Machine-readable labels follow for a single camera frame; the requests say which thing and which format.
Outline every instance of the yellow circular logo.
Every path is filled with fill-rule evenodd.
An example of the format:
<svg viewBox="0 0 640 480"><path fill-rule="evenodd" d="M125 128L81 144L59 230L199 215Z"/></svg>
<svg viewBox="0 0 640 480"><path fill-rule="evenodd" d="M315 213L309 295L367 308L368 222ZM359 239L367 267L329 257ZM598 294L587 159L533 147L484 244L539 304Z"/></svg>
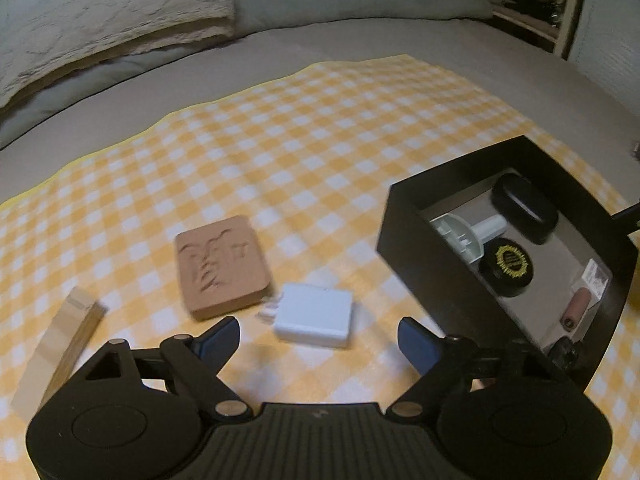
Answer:
<svg viewBox="0 0 640 480"><path fill-rule="evenodd" d="M501 245L495 253L498 267L507 276L521 278L527 273L529 262L519 248L512 245Z"/></svg>

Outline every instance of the silver screw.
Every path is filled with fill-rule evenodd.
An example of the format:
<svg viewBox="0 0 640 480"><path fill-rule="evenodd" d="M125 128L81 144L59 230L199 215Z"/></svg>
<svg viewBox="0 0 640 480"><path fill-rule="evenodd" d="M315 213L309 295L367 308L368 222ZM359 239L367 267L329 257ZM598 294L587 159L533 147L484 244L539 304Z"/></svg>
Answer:
<svg viewBox="0 0 640 480"><path fill-rule="evenodd" d="M247 410L247 405L242 400L223 400L216 404L216 411L222 416L238 416Z"/></svg>
<svg viewBox="0 0 640 480"><path fill-rule="evenodd" d="M422 413L422 406L417 402L411 402L409 400L401 400L400 402L396 402L391 407L391 411L394 412L397 416L404 416L404 417L418 416Z"/></svg>

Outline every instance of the black round container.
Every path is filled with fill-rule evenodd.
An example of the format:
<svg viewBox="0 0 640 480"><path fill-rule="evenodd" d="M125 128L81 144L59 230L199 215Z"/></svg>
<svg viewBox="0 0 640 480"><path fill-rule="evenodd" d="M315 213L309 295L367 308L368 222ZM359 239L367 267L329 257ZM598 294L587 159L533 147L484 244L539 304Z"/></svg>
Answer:
<svg viewBox="0 0 640 480"><path fill-rule="evenodd" d="M498 296L519 295L533 279L533 262L527 251L508 238L494 238L484 245L480 273Z"/></svg>

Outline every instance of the mattress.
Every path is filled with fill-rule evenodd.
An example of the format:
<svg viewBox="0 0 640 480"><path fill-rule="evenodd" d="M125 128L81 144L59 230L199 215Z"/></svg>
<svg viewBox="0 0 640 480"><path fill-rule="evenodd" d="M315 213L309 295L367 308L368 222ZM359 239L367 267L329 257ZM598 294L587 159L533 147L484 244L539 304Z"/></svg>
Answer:
<svg viewBox="0 0 640 480"><path fill-rule="evenodd" d="M471 20L369 19L252 34L146 72L36 126L0 152L0 201L69 161L126 139L168 113L290 75L323 60L410 54L456 72L567 143L630 202L640 120L573 66Z"/></svg>

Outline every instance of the ribbed black surface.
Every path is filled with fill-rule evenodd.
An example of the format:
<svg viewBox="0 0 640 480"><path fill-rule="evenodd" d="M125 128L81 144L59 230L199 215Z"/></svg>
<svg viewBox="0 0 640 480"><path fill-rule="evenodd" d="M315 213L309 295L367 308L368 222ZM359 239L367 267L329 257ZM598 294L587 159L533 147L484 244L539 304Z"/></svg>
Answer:
<svg viewBox="0 0 640 480"><path fill-rule="evenodd" d="M382 417L377 404L267 404L218 428L176 480L466 479L428 434Z"/></svg>

